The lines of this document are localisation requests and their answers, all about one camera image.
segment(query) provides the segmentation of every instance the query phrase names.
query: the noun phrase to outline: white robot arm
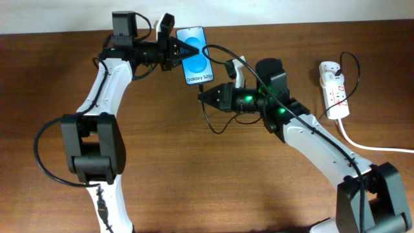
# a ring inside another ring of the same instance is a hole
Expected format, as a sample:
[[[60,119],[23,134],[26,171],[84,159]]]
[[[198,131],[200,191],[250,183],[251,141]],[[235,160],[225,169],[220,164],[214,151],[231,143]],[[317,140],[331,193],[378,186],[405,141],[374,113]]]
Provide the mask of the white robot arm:
[[[237,55],[224,48],[221,50],[247,65]],[[235,71],[229,67],[231,65],[226,64],[230,76]],[[259,112],[269,133],[304,154],[337,189],[336,218],[317,223],[308,232],[386,233],[411,229],[405,189],[396,168],[389,163],[374,165],[326,131],[306,107],[290,97],[287,75],[280,60],[259,61],[254,75],[260,80],[255,89],[240,88],[232,82],[222,83],[200,93],[199,100],[227,113]],[[377,194],[377,198],[368,201],[366,191]]]
[[[135,39],[135,12],[113,12],[113,46],[104,47],[97,58],[98,75],[87,99],[75,115],[65,115],[61,129],[69,170],[76,173],[92,197],[100,231],[134,232],[128,218],[122,194],[121,177],[125,168],[126,152],[116,114],[127,86],[136,79],[135,69],[140,65],[160,64],[163,71],[180,65],[184,58],[198,54],[169,34],[174,17],[164,14],[157,25],[157,40]],[[99,142],[86,143],[82,138],[98,134]]]

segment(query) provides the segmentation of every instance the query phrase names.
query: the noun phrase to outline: black bracket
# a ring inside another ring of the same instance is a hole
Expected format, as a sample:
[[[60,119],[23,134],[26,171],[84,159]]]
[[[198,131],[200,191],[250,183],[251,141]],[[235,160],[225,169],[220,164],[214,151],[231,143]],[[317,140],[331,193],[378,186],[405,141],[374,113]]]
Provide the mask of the black bracket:
[[[114,115],[64,115],[61,121],[63,142],[69,170],[79,181],[114,183],[125,168],[126,150]],[[84,142],[82,138],[97,133],[99,142]]]
[[[390,163],[372,165],[363,175],[365,187],[376,194],[368,201],[365,196],[364,225],[366,232],[399,233],[412,228],[406,192],[398,170]],[[336,226],[340,233],[360,232],[360,183],[357,178],[346,179],[338,185]]]
[[[283,103],[287,109],[295,115],[310,114],[309,109],[299,103],[296,99],[290,98],[290,91],[287,88],[287,75],[283,69],[280,59],[266,58],[256,64],[256,72],[260,79],[263,80],[266,87],[272,91],[276,98]],[[257,82],[257,89],[260,93],[265,93],[263,86]],[[260,110],[261,118],[269,133],[274,133],[278,138],[285,142],[283,135],[283,125],[288,124],[293,118],[291,114],[285,112],[269,95],[267,96],[267,105]]]
[[[138,36],[135,15],[133,11],[112,12],[114,47],[133,47],[134,39]]]

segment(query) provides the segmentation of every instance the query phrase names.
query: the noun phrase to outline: smartphone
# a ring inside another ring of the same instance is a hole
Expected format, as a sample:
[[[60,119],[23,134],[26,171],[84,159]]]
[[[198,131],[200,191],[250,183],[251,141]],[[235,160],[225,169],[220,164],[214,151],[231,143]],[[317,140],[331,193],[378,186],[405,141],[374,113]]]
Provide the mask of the smartphone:
[[[194,46],[200,50],[198,55],[186,58],[182,61],[184,77],[187,85],[206,83],[214,80],[212,64],[202,54],[202,48],[206,46],[206,35],[202,27],[184,28],[176,31],[177,39]]]

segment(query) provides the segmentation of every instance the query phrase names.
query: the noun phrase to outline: wood grain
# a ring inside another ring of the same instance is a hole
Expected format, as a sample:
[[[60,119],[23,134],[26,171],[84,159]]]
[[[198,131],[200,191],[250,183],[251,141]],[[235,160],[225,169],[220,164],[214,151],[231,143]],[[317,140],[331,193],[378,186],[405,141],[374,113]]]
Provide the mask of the wood grain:
[[[349,101],[351,115],[344,120],[349,136],[368,146],[414,148],[413,28],[410,20],[205,31],[209,43],[245,55],[252,65],[281,58],[291,95],[314,115],[324,109],[319,63],[338,61],[344,50],[354,52],[362,79]],[[43,175],[32,143],[46,121],[73,113],[84,101],[96,76],[91,58],[108,33],[0,37],[1,232],[98,232],[87,192]],[[230,81],[224,67],[213,69],[215,81],[206,88]],[[356,81],[352,59],[344,60],[343,69],[349,93]],[[253,77],[245,76],[253,87]],[[267,133],[262,123],[232,123],[225,133],[214,135],[197,93],[197,87],[185,84],[181,68],[156,70],[125,92],[118,112],[127,147],[123,188],[137,231],[248,232],[306,226],[335,215],[334,188],[302,154]],[[230,118],[212,108],[208,114],[217,128]],[[333,121],[321,123],[343,141]],[[414,210],[412,155],[351,148],[376,164],[395,165]],[[58,127],[44,134],[40,152],[53,173],[76,181],[68,172]]]

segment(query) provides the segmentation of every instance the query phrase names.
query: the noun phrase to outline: power outlet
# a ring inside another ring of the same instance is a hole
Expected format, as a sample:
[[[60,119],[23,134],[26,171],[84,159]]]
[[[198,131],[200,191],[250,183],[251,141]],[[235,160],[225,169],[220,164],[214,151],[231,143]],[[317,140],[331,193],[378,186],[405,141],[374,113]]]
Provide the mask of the power outlet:
[[[343,74],[335,75],[340,69],[339,64],[333,61],[324,61],[319,66],[320,83],[323,89],[326,109],[337,104],[346,98],[345,87],[343,86]],[[337,120],[349,115],[347,100],[334,106],[327,112],[329,119]]]

